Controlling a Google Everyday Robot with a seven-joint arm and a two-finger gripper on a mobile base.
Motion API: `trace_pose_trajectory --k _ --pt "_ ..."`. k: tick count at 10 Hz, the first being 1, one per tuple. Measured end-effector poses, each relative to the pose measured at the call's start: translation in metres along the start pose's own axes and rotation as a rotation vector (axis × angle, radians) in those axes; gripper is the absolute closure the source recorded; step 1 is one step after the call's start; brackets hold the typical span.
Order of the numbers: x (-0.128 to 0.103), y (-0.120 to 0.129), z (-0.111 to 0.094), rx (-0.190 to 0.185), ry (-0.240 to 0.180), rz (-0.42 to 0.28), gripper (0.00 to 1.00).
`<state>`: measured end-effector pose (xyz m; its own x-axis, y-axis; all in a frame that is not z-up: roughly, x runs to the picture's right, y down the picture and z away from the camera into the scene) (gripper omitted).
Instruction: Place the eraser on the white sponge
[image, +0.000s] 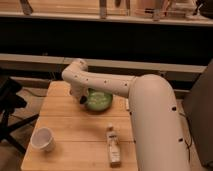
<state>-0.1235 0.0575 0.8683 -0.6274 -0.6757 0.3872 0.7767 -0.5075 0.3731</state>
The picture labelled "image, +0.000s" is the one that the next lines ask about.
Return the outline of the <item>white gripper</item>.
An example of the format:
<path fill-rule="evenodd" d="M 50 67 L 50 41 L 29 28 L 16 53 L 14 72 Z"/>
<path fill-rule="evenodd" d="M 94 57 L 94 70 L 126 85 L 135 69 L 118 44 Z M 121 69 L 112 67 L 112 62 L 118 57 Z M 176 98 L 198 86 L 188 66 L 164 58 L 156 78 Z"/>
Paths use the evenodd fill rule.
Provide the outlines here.
<path fill-rule="evenodd" d="M 70 94 L 77 100 L 80 100 L 80 104 L 84 104 L 87 101 L 88 88 L 82 86 L 81 84 L 71 82 L 70 83 Z"/>

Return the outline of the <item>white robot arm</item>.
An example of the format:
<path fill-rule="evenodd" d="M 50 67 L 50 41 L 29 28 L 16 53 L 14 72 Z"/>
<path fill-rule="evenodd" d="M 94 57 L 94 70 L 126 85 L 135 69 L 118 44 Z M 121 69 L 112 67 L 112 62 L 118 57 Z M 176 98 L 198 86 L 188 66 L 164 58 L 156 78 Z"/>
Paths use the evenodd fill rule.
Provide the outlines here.
<path fill-rule="evenodd" d="M 76 99 L 91 88 L 128 100 L 139 171 L 190 171 L 176 97 L 165 78 L 94 73 L 83 59 L 73 60 L 62 78 Z"/>

